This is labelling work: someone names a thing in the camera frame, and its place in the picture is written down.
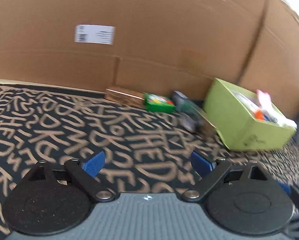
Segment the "dark teal long box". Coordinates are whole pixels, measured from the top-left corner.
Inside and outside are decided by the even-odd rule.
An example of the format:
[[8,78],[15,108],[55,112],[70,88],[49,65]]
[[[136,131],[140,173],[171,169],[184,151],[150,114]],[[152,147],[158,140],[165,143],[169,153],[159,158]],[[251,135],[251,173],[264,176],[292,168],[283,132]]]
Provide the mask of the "dark teal long box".
[[200,135],[203,139],[214,136],[216,127],[210,122],[205,111],[178,90],[172,93],[171,99],[180,115],[180,124],[183,128]]

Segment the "lime green storage box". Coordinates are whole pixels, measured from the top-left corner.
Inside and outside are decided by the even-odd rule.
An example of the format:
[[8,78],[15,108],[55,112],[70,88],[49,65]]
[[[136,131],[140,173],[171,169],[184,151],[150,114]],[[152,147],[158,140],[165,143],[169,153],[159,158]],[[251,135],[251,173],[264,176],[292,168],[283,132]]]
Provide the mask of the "lime green storage box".
[[234,151],[276,150],[284,146],[295,134],[297,126],[275,106],[279,119],[273,122],[257,119],[242,102],[245,97],[255,102],[257,95],[221,79],[215,79],[206,95],[203,109],[216,127],[223,144]]

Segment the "patterned black tan carpet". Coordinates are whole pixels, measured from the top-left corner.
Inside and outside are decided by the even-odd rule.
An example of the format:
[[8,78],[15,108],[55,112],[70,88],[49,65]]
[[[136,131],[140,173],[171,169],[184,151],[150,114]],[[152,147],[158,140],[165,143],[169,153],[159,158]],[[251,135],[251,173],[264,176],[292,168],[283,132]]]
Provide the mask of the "patterned black tan carpet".
[[[39,160],[62,164],[106,154],[97,179],[121,192],[183,192],[199,181],[190,155],[261,163],[285,184],[299,185],[299,148],[235,152],[218,136],[187,132],[175,114],[149,113],[107,101],[99,93],[0,84],[0,208]],[[0,239],[9,230],[0,211]]]

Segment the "gold long box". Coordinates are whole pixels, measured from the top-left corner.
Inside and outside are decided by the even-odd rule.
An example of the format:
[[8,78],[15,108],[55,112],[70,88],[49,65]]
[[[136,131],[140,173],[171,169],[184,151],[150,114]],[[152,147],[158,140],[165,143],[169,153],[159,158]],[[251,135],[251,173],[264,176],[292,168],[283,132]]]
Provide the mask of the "gold long box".
[[105,99],[123,105],[144,108],[145,97],[143,93],[121,87],[109,87],[106,89]]

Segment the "green colourful small box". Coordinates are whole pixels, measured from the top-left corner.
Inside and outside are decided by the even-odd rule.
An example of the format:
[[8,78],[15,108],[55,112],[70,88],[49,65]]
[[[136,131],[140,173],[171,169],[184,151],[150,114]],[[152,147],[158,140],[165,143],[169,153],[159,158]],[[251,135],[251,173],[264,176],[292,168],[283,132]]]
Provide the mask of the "green colourful small box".
[[156,95],[156,94],[144,94],[144,106],[145,110],[149,112],[159,112],[159,113],[173,113],[175,111],[175,104],[171,99]]

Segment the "large cardboard box wall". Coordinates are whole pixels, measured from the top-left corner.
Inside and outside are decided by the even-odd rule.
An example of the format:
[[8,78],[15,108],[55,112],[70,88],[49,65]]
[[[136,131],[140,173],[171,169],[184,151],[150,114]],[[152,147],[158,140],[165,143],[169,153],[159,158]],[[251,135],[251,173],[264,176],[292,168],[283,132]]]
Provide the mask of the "large cardboard box wall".
[[0,79],[203,99],[214,78],[299,113],[299,16],[284,0],[0,0]]

